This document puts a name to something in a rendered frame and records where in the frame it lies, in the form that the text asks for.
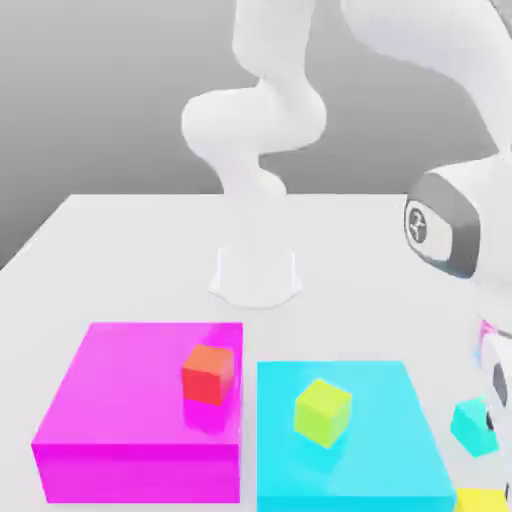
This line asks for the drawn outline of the small red cube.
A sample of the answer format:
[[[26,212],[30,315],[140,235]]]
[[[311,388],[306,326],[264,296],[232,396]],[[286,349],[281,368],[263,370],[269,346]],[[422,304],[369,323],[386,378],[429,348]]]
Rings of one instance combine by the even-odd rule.
[[[220,406],[234,381],[234,354],[230,348],[197,344],[181,367],[187,400]]]

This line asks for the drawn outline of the small lime green cube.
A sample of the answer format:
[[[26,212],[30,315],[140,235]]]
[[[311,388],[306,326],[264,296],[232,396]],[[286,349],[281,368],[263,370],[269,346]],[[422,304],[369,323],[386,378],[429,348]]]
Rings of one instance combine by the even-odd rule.
[[[351,417],[352,394],[316,378],[296,398],[294,431],[330,449],[345,432]]]

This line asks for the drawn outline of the large cyan box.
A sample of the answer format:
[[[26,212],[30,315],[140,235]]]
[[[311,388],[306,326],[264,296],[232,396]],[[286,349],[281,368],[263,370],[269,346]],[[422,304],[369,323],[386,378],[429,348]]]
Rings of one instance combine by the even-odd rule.
[[[316,378],[352,395],[329,449],[293,426],[296,398]],[[452,512],[455,501],[403,363],[258,363],[257,512]]]

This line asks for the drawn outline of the small teal cube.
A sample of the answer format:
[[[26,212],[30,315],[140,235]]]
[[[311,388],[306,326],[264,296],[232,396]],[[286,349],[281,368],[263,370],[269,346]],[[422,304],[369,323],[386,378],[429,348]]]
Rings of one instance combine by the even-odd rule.
[[[450,432],[473,457],[498,450],[496,434],[487,424],[487,407],[483,397],[465,400],[455,406]]]

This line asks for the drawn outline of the small yellow cube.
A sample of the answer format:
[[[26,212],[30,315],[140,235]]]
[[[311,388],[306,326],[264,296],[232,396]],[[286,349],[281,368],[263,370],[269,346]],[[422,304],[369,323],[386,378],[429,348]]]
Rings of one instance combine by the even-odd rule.
[[[458,488],[453,512],[510,512],[499,489]]]

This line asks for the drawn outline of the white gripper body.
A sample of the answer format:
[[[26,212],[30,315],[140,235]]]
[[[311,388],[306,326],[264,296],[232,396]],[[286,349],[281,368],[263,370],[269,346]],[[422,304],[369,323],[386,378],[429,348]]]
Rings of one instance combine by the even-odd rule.
[[[487,403],[498,438],[512,438],[512,339],[484,337],[481,348]]]

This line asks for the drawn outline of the large magenta box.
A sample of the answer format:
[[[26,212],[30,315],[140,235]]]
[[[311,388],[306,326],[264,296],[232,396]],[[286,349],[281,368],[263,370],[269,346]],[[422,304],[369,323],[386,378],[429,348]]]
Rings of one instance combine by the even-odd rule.
[[[230,348],[220,406],[187,400],[197,344]],[[240,323],[94,323],[32,441],[50,503],[236,503],[243,389]]]

